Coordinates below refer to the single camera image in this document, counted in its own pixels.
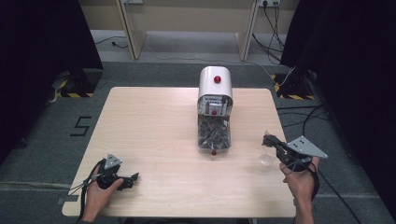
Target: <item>wall socket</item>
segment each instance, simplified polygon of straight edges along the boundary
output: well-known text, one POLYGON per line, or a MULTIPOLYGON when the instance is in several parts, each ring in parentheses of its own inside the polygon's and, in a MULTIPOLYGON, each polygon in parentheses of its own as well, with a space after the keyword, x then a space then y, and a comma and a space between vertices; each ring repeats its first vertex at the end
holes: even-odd
MULTIPOLYGON (((267 1, 267 7, 276 7, 276 3, 278 7, 280 5, 280 0, 265 0, 265 1, 267 1)), ((259 7, 264 7, 264 0, 260 0, 259 7)))

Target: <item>table top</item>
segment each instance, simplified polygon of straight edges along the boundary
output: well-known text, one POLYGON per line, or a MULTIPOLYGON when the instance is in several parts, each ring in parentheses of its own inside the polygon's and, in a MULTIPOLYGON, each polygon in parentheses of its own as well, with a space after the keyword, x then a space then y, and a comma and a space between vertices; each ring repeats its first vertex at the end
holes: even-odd
MULTIPOLYGON (((140 175, 132 189, 112 195, 102 216, 293 217, 279 160, 260 161, 275 155, 262 146, 265 131, 285 141, 271 92, 233 89, 232 146, 216 156, 198 148, 197 101, 198 88, 113 88, 72 188, 112 153, 122 160, 118 175, 140 175)), ((78 197, 63 213, 79 209, 78 197)))

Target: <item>hand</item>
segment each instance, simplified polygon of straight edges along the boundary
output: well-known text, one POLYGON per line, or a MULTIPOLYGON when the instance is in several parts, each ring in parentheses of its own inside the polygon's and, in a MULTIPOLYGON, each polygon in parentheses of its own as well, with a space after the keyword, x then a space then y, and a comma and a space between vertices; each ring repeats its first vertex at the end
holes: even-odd
MULTIPOLYGON (((319 158, 313 157, 309 168, 316 172, 319 158)), ((309 171, 293 172, 284 163, 279 164, 279 169, 285 175, 283 183, 287 183, 291 194, 296 200, 296 223, 314 223, 312 216, 312 192, 315 180, 309 171)))
MULTIPOLYGON (((97 175, 99 166, 96 167, 93 175, 97 175)), ((87 201, 85 204, 83 221, 94 222, 100 211, 105 207, 109 207, 111 194, 122 184, 123 179, 117 179, 107 189, 101 189, 96 181, 92 181, 87 189, 87 201)))

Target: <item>black curtain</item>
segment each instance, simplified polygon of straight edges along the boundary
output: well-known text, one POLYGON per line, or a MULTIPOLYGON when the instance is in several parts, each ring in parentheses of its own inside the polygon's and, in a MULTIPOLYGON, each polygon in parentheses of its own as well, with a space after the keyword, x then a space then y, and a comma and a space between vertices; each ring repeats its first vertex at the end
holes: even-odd
POLYGON ((353 156, 396 219, 396 1, 315 2, 300 0, 281 63, 318 74, 353 156))
POLYGON ((1 1, 0 31, 1 162, 29 132, 57 76, 103 66, 77 0, 1 1))

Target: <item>red knob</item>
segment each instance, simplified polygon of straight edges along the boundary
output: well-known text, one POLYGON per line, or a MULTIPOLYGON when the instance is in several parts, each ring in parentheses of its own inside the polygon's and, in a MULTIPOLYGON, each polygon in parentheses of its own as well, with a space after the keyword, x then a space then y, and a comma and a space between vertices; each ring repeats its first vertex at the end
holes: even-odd
POLYGON ((220 83, 221 82, 221 77, 219 77, 219 76, 215 76, 215 82, 216 83, 220 83))

